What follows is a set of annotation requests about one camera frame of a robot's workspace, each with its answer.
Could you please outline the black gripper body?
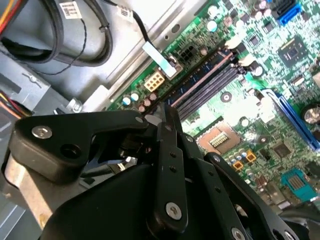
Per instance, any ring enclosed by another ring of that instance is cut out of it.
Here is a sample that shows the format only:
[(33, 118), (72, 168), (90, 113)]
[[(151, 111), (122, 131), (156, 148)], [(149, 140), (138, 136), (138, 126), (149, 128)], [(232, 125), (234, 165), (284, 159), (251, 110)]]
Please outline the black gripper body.
[(158, 240), (155, 166), (159, 149), (129, 168), (63, 203), (50, 217), (43, 240)]

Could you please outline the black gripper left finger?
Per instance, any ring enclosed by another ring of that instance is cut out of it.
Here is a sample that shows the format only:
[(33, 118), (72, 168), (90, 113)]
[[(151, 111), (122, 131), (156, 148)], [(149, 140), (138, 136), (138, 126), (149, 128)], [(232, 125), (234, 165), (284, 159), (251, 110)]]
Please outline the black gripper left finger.
[(42, 229), (62, 204), (131, 167), (159, 149), (155, 165), (159, 233), (184, 233), (188, 200), (178, 132), (166, 119), (135, 110), (33, 116), (18, 120), (4, 161), (4, 176)]

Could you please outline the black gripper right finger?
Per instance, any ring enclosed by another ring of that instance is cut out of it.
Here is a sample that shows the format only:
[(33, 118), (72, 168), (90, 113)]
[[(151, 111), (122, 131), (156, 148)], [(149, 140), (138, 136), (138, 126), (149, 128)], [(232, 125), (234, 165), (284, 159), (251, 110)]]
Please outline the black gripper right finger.
[(219, 240), (298, 240), (299, 236), (275, 214), (217, 153), (202, 155), (195, 140), (182, 130), (178, 111), (166, 106), (166, 120), (178, 135), (184, 172), (204, 200), (189, 206), (211, 224)]

